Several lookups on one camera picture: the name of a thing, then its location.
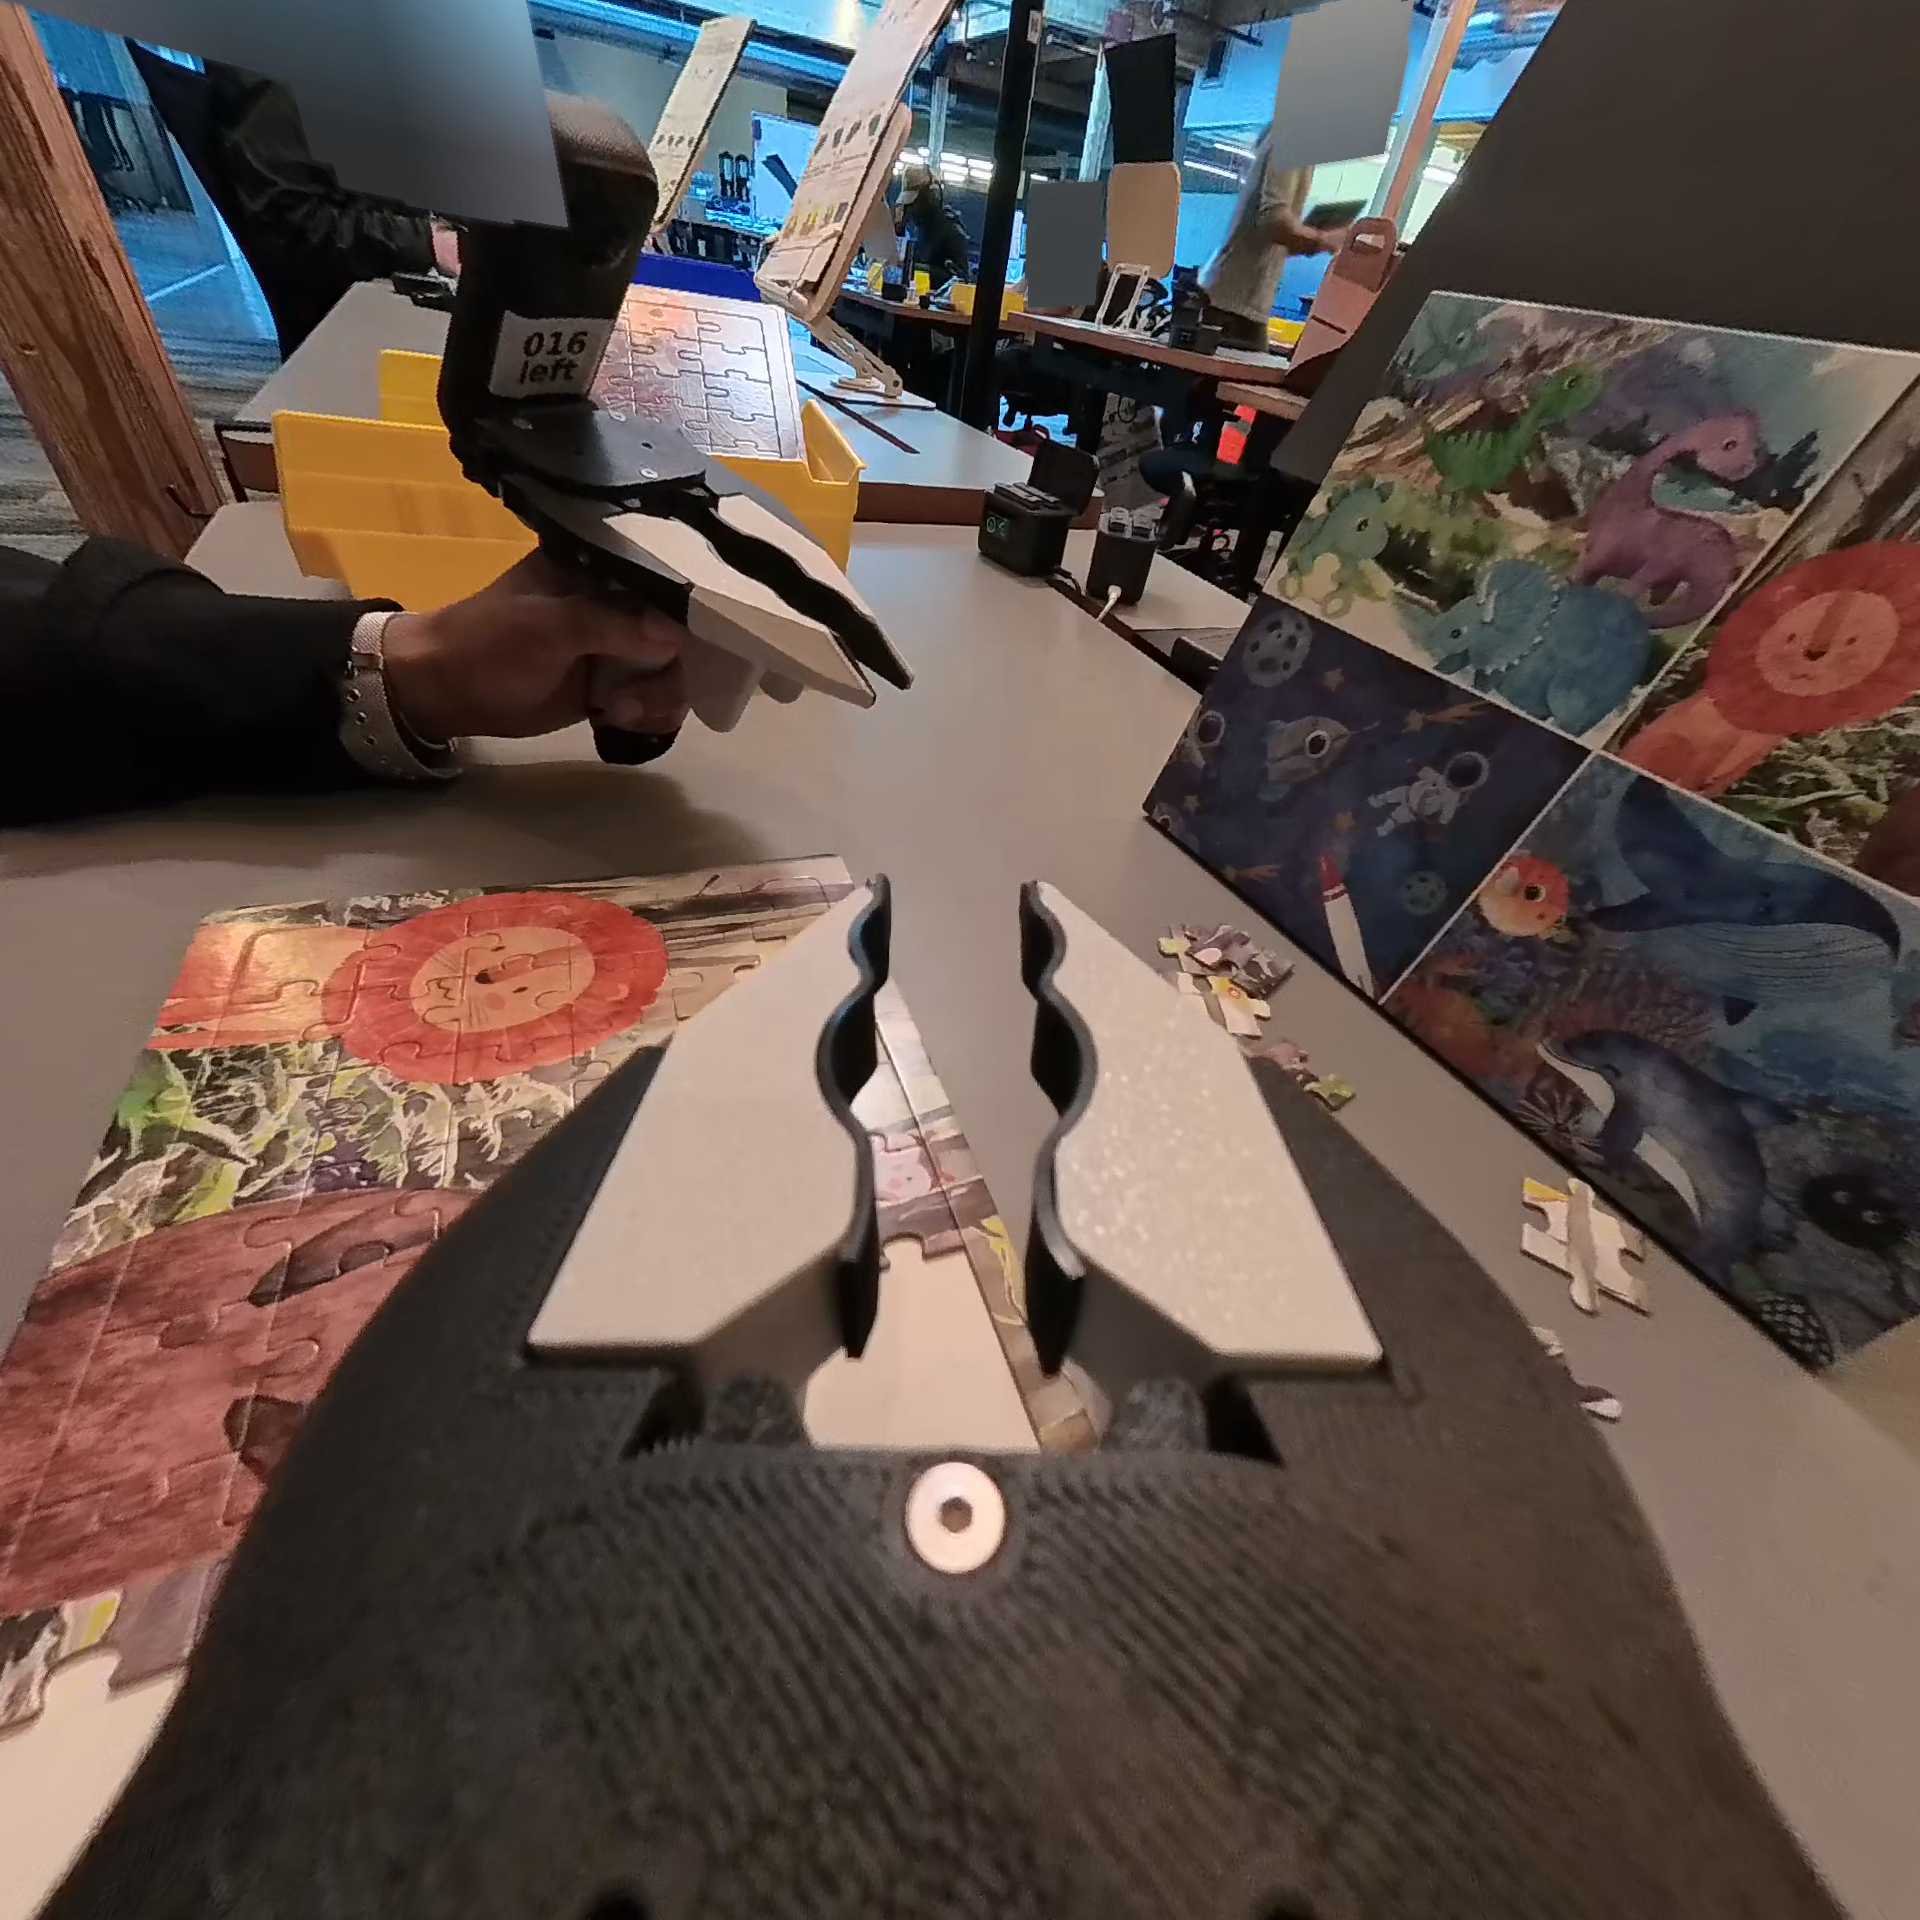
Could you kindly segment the person's left forearm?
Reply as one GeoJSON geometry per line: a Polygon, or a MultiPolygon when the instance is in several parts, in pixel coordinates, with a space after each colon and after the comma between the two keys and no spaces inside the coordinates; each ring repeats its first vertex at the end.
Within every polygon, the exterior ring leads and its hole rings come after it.
{"type": "Polygon", "coordinates": [[[374,777],[342,746],[352,601],[236,594],[92,538],[1,549],[1,827],[374,777]]]}

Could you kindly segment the purple white puzzle piece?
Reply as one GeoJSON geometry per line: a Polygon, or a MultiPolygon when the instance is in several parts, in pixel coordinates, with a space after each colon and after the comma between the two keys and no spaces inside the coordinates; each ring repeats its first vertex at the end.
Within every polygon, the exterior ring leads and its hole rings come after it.
{"type": "Polygon", "coordinates": [[[1577,1378],[1577,1371],[1561,1337],[1549,1329],[1540,1325],[1532,1325],[1529,1332],[1534,1336],[1546,1362],[1553,1364],[1567,1378],[1578,1410],[1599,1425],[1620,1425],[1623,1406],[1618,1396],[1609,1387],[1584,1384],[1582,1378],[1577,1378]]]}

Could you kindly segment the black partition panel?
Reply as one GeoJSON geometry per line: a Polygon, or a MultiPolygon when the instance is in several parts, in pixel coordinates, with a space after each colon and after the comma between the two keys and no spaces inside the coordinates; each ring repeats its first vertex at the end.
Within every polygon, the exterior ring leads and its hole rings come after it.
{"type": "Polygon", "coordinates": [[[1285,434],[1288,505],[1430,291],[1913,352],[1917,5],[1564,5],[1285,434]]]}

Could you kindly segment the wooden chart stand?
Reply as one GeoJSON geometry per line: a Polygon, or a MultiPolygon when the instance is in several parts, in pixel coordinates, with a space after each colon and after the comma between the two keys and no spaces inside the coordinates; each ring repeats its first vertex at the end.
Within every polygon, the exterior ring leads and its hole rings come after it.
{"type": "Polygon", "coordinates": [[[687,193],[726,88],[752,37],[750,17],[709,19],[687,49],[680,73],[665,96],[647,153],[656,170],[656,227],[670,225],[687,193]]]}
{"type": "Polygon", "coordinates": [[[897,400],[903,380],[845,334],[832,308],[905,149],[912,109],[906,82],[954,12],[954,2],[886,2],[853,51],[839,80],[782,229],[761,253],[759,294],[848,372],[842,393],[897,400]]]}

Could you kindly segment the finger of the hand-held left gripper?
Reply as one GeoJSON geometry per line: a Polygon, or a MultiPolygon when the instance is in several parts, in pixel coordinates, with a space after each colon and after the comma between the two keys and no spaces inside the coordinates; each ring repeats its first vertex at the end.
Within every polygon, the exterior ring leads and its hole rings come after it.
{"type": "Polygon", "coordinates": [[[796,522],[746,491],[704,504],[704,538],[733,574],[767,590],[780,609],[829,633],[839,651],[890,688],[912,688],[906,661],[832,556],[796,522]]]}
{"type": "Polygon", "coordinates": [[[689,714],[709,731],[732,731],[756,694],[793,705],[823,693],[839,705],[876,707],[865,672],[818,618],[733,566],[692,525],[622,512],[607,532],[620,561],[686,590],[686,610],[676,614],[689,635],[680,672],[689,714]]]}

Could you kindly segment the person's left hand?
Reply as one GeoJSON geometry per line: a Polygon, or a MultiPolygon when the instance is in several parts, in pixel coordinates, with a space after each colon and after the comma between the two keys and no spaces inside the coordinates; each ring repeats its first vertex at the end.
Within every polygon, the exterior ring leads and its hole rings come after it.
{"type": "Polygon", "coordinates": [[[424,744],[577,725],[671,736],[687,717],[686,638],[638,596],[530,556],[461,601],[394,612],[380,653],[392,714],[424,744]]]}

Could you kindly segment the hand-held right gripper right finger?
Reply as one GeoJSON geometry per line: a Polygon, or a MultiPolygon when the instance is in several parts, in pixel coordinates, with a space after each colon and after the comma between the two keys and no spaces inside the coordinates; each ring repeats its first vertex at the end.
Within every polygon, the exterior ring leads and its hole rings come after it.
{"type": "Polygon", "coordinates": [[[1047,1377],[1364,1377],[1348,1270],[1232,1037],[1056,885],[1020,893],[1033,1165],[1023,1320],[1047,1377]]]}

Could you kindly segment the black charging case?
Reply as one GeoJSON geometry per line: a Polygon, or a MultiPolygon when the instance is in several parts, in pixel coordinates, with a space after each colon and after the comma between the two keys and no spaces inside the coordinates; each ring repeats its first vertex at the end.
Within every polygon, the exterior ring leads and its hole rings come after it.
{"type": "Polygon", "coordinates": [[[1044,441],[1023,481],[983,497],[976,547],[983,561],[1028,580],[1047,580],[1064,565],[1064,541],[1095,507],[1096,458],[1062,441],[1044,441]]]}

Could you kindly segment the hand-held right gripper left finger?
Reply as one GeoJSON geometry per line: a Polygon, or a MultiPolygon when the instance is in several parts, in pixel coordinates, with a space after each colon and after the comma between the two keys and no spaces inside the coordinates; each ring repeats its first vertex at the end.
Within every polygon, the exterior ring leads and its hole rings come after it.
{"type": "Polygon", "coordinates": [[[861,1357],[890,885],[876,876],[663,1050],[530,1325],[560,1360],[861,1357]]]}

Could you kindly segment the wooden pillar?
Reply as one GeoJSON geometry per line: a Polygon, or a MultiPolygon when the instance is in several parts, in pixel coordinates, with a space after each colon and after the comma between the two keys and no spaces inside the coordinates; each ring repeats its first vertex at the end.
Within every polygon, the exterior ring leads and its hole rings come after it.
{"type": "Polygon", "coordinates": [[[1,366],[80,523],[184,557],[225,491],[18,5],[1,5],[1,366]]]}

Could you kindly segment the clump of puzzle pieces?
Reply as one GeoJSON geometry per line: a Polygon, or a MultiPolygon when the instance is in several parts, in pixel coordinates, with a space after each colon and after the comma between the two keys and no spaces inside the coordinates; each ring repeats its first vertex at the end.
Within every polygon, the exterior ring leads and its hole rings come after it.
{"type": "Polygon", "coordinates": [[[1295,963],[1232,926],[1174,926],[1156,940],[1176,998],[1220,1026],[1244,1050],[1269,1040],[1272,998],[1295,963]]]}

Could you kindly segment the black pole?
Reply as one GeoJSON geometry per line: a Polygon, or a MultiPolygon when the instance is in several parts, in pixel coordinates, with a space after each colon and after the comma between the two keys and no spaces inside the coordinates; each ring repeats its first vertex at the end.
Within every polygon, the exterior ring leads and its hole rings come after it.
{"type": "Polygon", "coordinates": [[[966,348],[954,403],[959,420],[983,434],[991,434],[998,419],[997,345],[1023,181],[1023,145],[1036,96],[1044,12],[1044,2],[1012,2],[1000,49],[991,178],[988,186],[974,306],[966,324],[966,348]]]}

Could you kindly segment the illustrated puzzle picture board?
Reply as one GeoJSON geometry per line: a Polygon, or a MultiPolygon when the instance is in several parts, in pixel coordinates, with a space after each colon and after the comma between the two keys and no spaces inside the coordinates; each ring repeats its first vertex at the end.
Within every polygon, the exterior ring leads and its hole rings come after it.
{"type": "Polygon", "coordinates": [[[1813,1371],[1916,1322],[1916,352],[1430,292],[1144,818],[1813,1371]]]}

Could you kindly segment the pale yellow puzzle piece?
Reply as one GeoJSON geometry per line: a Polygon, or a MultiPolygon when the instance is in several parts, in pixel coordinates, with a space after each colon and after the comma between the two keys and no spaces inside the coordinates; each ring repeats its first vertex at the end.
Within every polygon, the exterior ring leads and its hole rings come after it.
{"type": "Polygon", "coordinates": [[[1609,1212],[1591,1184],[1570,1179],[1558,1189],[1526,1177],[1520,1201],[1526,1213],[1521,1256],[1566,1281],[1577,1312],[1594,1317],[1605,1300],[1636,1315],[1652,1312],[1641,1273],[1642,1235],[1609,1212]]]}

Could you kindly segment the partly assembled jigsaw puzzle tray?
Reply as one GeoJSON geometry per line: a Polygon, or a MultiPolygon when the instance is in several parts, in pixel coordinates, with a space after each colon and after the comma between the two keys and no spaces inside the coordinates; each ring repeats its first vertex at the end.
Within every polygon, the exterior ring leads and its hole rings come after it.
{"type": "Polygon", "coordinates": [[[4,1353],[1,1723],[177,1668],[348,1344],[638,1050],[848,896],[837,856],[208,917],[4,1353]]]}

